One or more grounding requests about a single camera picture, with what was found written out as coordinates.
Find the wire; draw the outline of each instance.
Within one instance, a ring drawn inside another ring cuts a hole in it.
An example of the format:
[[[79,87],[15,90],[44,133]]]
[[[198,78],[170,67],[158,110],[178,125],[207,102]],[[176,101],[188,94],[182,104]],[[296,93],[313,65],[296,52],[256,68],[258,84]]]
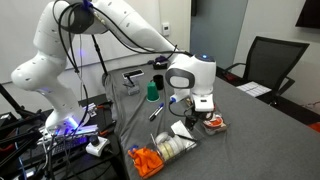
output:
[[[183,114],[185,117],[187,117],[188,115],[186,114],[190,109],[192,109],[194,107],[194,105],[191,105],[190,107],[188,107],[188,109],[186,109]]]
[[[18,135],[18,134],[19,134],[19,128],[16,129],[16,135]],[[18,143],[15,142],[14,144],[15,144],[16,149],[18,150],[19,149],[18,148]],[[19,163],[21,165],[21,169],[22,169],[22,173],[23,173],[23,179],[26,180],[27,179],[26,170],[24,169],[24,165],[22,163],[21,157],[19,157]]]
[[[70,166],[70,160],[69,160],[69,154],[67,152],[67,147],[66,147],[66,137],[63,139],[63,146],[64,146],[64,153],[66,155],[67,158],[67,162],[66,162],[66,176],[68,174],[68,167]]]
[[[51,143],[50,143],[50,146],[49,146],[50,149],[53,146],[54,138],[55,138],[55,135],[52,136],[52,140],[51,140]],[[49,163],[49,174],[50,174],[50,177],[52,178],[52,180],[55,180],[54,174],[53,174],[53,169],[52,169],[52,151],[50,151],[49,154],[48,154],[48,163]]]
[[[185,115],[180,115],[180,114],[176,114],[175,112],[173,112],[172,109],[171,109],[171,105],[172,105],[172,103],[169,103],[169,111],[170,111],[173,115],[178,116],[178,117],[186,117]]]
[[[70,21],[71,21],[71,15],[72,15],[72,12],[75,10],[75,8],[77,8],[79,5],[75,5],[74,7],[72,7],[70,13],[69,13],[69,16],[68,16],[68,28],[70,27]],[[73,63],[74,65],[77,66],[77,62],[76,62],[76,58],[74,57],[74,51],[73,51],[73,44],[72,44],[72,37],[71,37],[71,33],[70,31],[68,31],[68,37],[69,37],[69,44],[70,44],[70,51],[71,51],[71,55],[72,55],[72,60],[73,60]]]
[[[97,180],[99,179],[101,176],[103,176],[111,167],[111,165],[109,165],[99,176],[95,177],[93,180]]]
[[[36,166],[36,168],[35,168],[35,169],[36,169],[36,173],[37,173],[38,170],[39,170],[39,166],[40,166],[43,158],[46,157],[52,150],[54,150],[57,146],[59,146],[59,145],[62,144],[62,143],[63,143],[63,141],[60,141],[60,142],[58,142],[56,145],[52,146],[51,148],[49,147],[49,149],[47,150],[47,152],[41,157],[38,165]]]
[[[105,16],[131,43],[133,43],[135,46],[139,47],[140,49],[144,50],[144,51],[147,51],[147,52],[141,52],[141,51],[136,51],[136,50],[133,50],[131,47],[129,47],[128,45],[124,44],[112,31],[111,33],[117,38],[117,40],[122,44],[124,45],[125,47],[127,47],[128,49],[130,49],[131,51],[134,51],[134,52],[137,52],[137,53],[140,53],[140,54],[168,54],[168,53],[179,53],[179,54],[185,54],[185,55],[188,55],[188,56],[192,56],[191,53],[189,52],[186,52],[186,51],[152,51],[152,50],[149,50],[149,49],[146,49],[142,46],[140,46],[139,44],[137,44],[135,41],[133,41],[131,38],[129,38],[122,30],[121,28],[109,17],[107,16],[104,12],[102,12],[100,9],[96,8],[96,7],[93,7],[93,9],[95,9],[96,11],[98,11],[99,13],[101,13],[103,16]]]
[[[43,150],[44,150],[44,153],[45,153],[45,156],[46,156],[46,162],[44,163],[43,167],[41,169],[44,169],[46,168],[47,164],[48,164],[48,154],[47,154],[47,148],[46,148],[46,145],[44,143],[42,143],[42,146],[43,146]]]
[[[75,133],[77,132],[78,128],[79,128],[79,127],[81,126],[81,124],[84,122],[84,120],[85,120],[85,118],[86,118],[86,116],[87,116],[87,114],[88,114],[88,111],[89,111],[88,91],[87,91],[86,85],[84,84],[84,82],[83,82],[82,78],[80,77],[79,73],[77,73],[77,74],[78,74],[78,77],[79,77],[79,79],[80,79],[80,81],[81,81],[81,83],[82,83],[82,87],[83,87],[84,93],[85,93],[85,95],[86,95],[86,110],[85,110],[85,112],[84,112],[84,114],[83,114],[83,117],[82,117],[82,119],[81,119],[78,127],[71,133],[71,134],[73,134],[73,135],[75,135]]]
[[[167,57],[168,60],[171,58],[171,56],[173,55],[173,53],[176,51],[177,47],[178,47],[178,45],[175,45],[175,46],[174,46],[173,52]]]
[[[54,14],[54,8],[56,7],[56,4],[58,1],[61,1],[61,0],[55,0],[54,3],[53,3],[53,7],[52,7],[52,15],[53,15],[53,18],[54,20],[56,21],[56,23],[58,24],[58,20],[56,18],[56,15]]]
[[[82,79],[82,65],[83,65],[83,59],[82,59],[82,38],[81,34],[80,37],[80,78]],[[82,81],[80,83],[80,99],[82,100]]]
[[[74,63],[73,59],[70,57],[70,55],[69,55],[69,53],[68,53],[68,50],[67,50],[67,48],[66,48],[66,45],[65,45],[65,43],[64,43],[64,40],[63,40],[63,37],[62,37],[62,32],[61,32],[61,30],[62,30],[61,22],[62,22],[62,17],[64,16],[64,14],[65,14],[70,8],[73,8],[73,10],[74,10],[74,8],[76,8],[77,6],[80,6],[80,5],[81,5],[81,3],[75,3],[75,4],[72,4],[72,5],[68,6],[67,8],[65,8],[65,9],[62,11],[62,13],[61,13],[61,15],[60,15],[60,17],[59,17],[59,21],[58,21],[58,31],[59,31],[59,37],[60,37],[60,41],[61,41],[62,47],[63,47],[63,49],[64,49],[64,51],[65,51],[65,53],[66,53],[66,55],[67,55],[67,57],[68,57],[68,59],[69,59],[69,61],[70,61],[70,63],[72,64],[73,68],[75,69],[75,72],[76,72],[76,73],[79,72],[79,69],[78,69],[78,67],[76,66],[76,64]]]

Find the black cable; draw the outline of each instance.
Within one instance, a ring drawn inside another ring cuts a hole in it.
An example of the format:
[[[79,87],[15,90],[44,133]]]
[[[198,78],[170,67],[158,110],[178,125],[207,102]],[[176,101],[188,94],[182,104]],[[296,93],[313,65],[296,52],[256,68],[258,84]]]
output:
[[[51,149],[52,146],[53,146],[54,138],[55,138],[55,135],[52,136],[52,140],[51,140],[49,149]],[[52,164],[53,164],[52,163],[52,151],[50,151],[49,154],[48,154],[48,165],[49,165],[49,168],[47,168],[47,169],[49,169],[50,178],[52,178],[52,180],[55,180],[54,174],[53,174]]]
[[[191,105],[188,109],[186,109],[186,110],[183,112],[183,114],[184,114],[185,117],[189,116],[189,115],[187,115],[186,113],[187,113],[190,109],[192,109],[193,107],[194,107],[194,105]]]
[[[62,30],[61,22],[62,22],[62,17],[63,17],[63,15],[64,15],[70,8],[73,8],[74,6],[80,5],[80,4],[81,4],[81,3],[72,4],[72,5],[68,6],[67,8],[65,8],[65,9],[62,11],[62,13],[61,13],[61,15],[60,15],[60,17],[59,17],[59,22],[58,22],[58,31],[59,31],[59,37],[60,37],[60,41],[61,41],[62,47],[63,47],[63,49],[64,49],[64,51],[65,51],[65,53],[66,53],[66,55],[67,55],[67,57],[68,57],[68,59],[69,59],[69,62],[72,64],[73,68],[75,69],[75,72],[76,72],[76,73],[78,73],[79,70],[78,70],[78,67],[77,67],[77,66],[74,64],[74,62],[72,61],[72,59],[71,59],[71,57],[70,57],[70,55],[69,55],[69,53],[68,53],[68,50],[67,50],[67,48],[66,48],[66,45],[65,45],[65,43],[64,43],[64,40],[63,40],[63,37],[62,37],[62,32],[61,32],[61,30]]]
[[[91,34],[91,37],[92,37],[92,40],[93,40],[93,43],[94,43],[94,47],[96,49],[96,52],[98,54],[98,57],[99,57],[99,60],[100,60],[100,64],[102,66],[102,69],[103,69],[103,72],[106,76],[108,76],[108,71],[107,71],[107,68],[106,66],[104,65],[104,62],[103,62],[103,58],[102,58],[102,55],[101,55],[101,52],[100,52],[100,48],[99,48],[99,45],[96,41],[96,38],[93,34]]]
[[[16,129],[16,135],[18,135],[18,134],[19,134],[19,128]],[[18,143],[15,142],[14,144],[15,144],[15,148],[18,150],[19,149]],[[19,159],[19,163],[21,165],[23,179],[26,180],[27,179],[26,170],[25,170],[24,165],[22,163],[21,157],[19,157],[18,159]]]
[[[99,176],[95,177],[93,180],[97,180],[99,179],[101,176],[103,176],[111,167],[111,165],[109,165]]]
[[[66,155],[66,174],[65,176],[68,177],[68,167],[70,165],[70,161],[69,161],[69,154],[67,152],[67,146],[66,146],[66,137],[63,139],[63,144],[64,144],[64,153]]]
[[[82,59],[82,38],[81,34],[79,35],[80,37],[80,78],[82,79],[82,66],[83,66],[83,59]],[[82,100],[82,81],[80,83],[80,99]]]
[[[71,23],[71,15],[72,13],[74,12],[74,10],[80,6],[80,4],[76,4],[74,7],[72,7],[70,13],[69,13],[69,16],[68,16],[68,27],[67,28],[70,28],[70,23]],[[71,55],[72,55],[72,59],[73,59],[73,63],[75,66],[77,66],[77,62],[76,62],[76,58],[74,57],[74,51],[73,51],[73,44],[72,44],[72,38],[71,38],[71,33],[70,31],[68,31],[68,37],[69,37],[69,44],[70,44],[70,51],[71,51]]]
[[[53,6],[52,6],[52,15],[53,15],[53,18],[54,20],[56,21],[56,23],[58,24],[58,20],[56,18],[56,15],[54,14],[54,8],[56,7],[56,4],[58,1],[61,1],[61,0],[55,0],[54,3],[53,3]]]
[[[93,7],[93,9],[95,9],[96,11],[98,11],[99,13],[101,13],[103,16],[105,16],[131,43],[133,43],[135,46],[139,47],[140,49],[143,49],[144,51],[147,51],[147,52],[140,52],[140,51],[136,51],[136,50],[133,50],[132,48],[128,47],[128,45],[125,45],[119,38],[117,38],[117,36],[114,35],[114,33],[112,32],[112,34],[117,38],[117,40],[123,44],[125,47],[127,47],[128,49],[130,49],[131,51],[134,51],[134,52],[137,52],[137,53],[140,53],[140,54],[168,54],[168,53],[178,53],[178,54],[185,54],[187,56],[192,56],[191,53],[189,52],[186,52],[186,51],[152,51],[152,50],[149,50],[149,49],[146,49],[140,45],[138,45],[135,41],[133,41],[131,38],[129,38],[122,30],[121,28],[109,17],[107,16],[104,12],[102,12],[100,9],[96,8],[96,7]]]
[[[172,109],[171,109],[171,105],[172,105],[172,101],[169,103],[169,111],[170,111],[173,115],[178,116],[178,117],[186,117],[185,115],[180,115],[180,114],[176,114],[175,112],[173,112]]]
[[[49,147],[49,149],[47,150],[47,153],[43,154],[38,165],[36,166],[36,172],[38,172],[39,170],[39,166],[41,165],[42,160],[45,158],[46,155],[48,155],[52,150],[54,150],[57,146],[61,145],[63,143],[63,141],[58,142],[56,145],[52,146],[51,148]]]
[[[169,60],[171,58],[171,56],[173,55],[173,53],[177,50],[178,45],[174,46],[174,50],[173,52],[167,57],[167,59]]]
[[[70,152],[71,152],[71,148],[68,149],[68,153],[66,154],[66,161],[69,165],[71,164],[70,163]],[[75,176],[78,180],[81,180],[81,178],[78,176],[78,174],[74,172],[74,169],[72,169],[71,171],[72,171],[73,176]]]
[[[71,134],[72,134],[72,138],[73,138],[73,136],[75,135],[75,133],[77,132],[78,128],[79,128],[79,127],[81,126],[81,124],[84,122],[84,120],[85,120],[85,118],[86,118],[86,116],[87,116],[87,114],[88,114],[88,110],[89,110],[88,91],[87,91],[86,85],[85,85],[84,83],[82,84],[82,87],[83,87],[84,93],[85,93],[85,95],[86,95],[86,110],[84,111],[83,117],[82,117],[79,125],[78,125],[77,128],[74,129],[73,132],[71,133]]]

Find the gray wall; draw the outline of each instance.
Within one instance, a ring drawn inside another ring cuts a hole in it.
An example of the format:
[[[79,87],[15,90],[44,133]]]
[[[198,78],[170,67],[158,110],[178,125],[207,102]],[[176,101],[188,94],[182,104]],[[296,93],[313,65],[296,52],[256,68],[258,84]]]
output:
[[[217,65],[233,64],[248,0],[198,0],[191,18],[190,51],[214,57]]]

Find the paper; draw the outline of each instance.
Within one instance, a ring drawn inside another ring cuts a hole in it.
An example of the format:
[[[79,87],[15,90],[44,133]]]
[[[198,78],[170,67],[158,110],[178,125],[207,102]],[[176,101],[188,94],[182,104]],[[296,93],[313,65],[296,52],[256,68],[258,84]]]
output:
[[[260,96],[262,94],[265,94],[265,93],[271,91],[271,89],[264,87],[258,83],[255,83],[255,82],[249,82],[247,84],[238,86],[237,88],[248,93],[249,95],[251,95],[253,97],[257,97],[257,96]]]
[[[174,134],[179,134],[179,135],[193,139],[193,137],[191,136],[191,134],[189,133],[187,128],[183,125],[181,120],[174,123],[171,126],[171,129],[174,132]],[[190,147],[194,148],[197,145],[196,143],[189,141],[189,140],[186,140],[186,139],[181,139],[181,141],[186,149],[188,149]]]

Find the tape roll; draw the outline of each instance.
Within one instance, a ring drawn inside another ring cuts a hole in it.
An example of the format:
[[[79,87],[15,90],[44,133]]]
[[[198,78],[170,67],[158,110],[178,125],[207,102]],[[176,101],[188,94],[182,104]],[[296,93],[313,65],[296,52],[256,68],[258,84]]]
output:
[[[164,142],[163,145],[164,145],[164,147],[167,149],[167,152],[168,152],[168,154],[169,154],[169,158],[174,157],[173,149],[172,149],[172,147],[170,146],[170,144],[168,143],[168,141]]]
[[[171,146],[174,156],[179,154],[180,148],[177,145],[177,143],[175,142],[175,140],[173,138],[170,138],[167,142]]]
[[[170,159],[169,153],[163,143],[158,145],[158,149],[164,161],[167,161],[168,159]]]
[[[173,137],[173,140],[176,142],[177,146],[179,147],[179,152],[183,151],[184,150],[184,146],[183,146],[183,143],[182,143],[180,137],[175,135]]]
[[[169,133],[168,133],[168,132],[162,132],[162,133],[160,133],[160,134],[156,137],[156,139],[155,139],[156,144],[161,144],[161,143],[167,141],[169,137],[170,137],[170,136],[169,136]]]

